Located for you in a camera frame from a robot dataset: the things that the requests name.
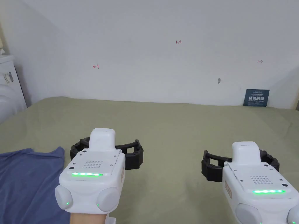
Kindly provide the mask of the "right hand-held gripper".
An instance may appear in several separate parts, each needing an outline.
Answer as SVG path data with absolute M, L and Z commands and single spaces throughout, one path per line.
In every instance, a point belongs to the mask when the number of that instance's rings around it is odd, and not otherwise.
M 233 143 L 232 158 L 204 150 L 201 173 L 222 182 L 238 224 L 299 223 L 299 192 L 279 173 L 278 160 L 255 142 Z

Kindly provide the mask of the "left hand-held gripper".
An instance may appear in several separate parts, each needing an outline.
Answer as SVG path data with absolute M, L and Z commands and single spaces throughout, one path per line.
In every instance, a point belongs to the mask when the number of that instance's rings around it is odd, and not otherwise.
M 113 129 L 95 128 L 90 138 L 71 147 L 70 160 L 55 188 L 59 207 L 69 213 L 108 215 L 119 204 L 125 170 L 143 163 L 143 148 L 138 139 L 115 146 Z

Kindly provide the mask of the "person's left hand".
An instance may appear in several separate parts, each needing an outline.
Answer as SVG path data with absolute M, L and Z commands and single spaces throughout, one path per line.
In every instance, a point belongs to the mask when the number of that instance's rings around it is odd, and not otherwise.
M 107 214 L 71 213 L 70 224 L 104 224 Z

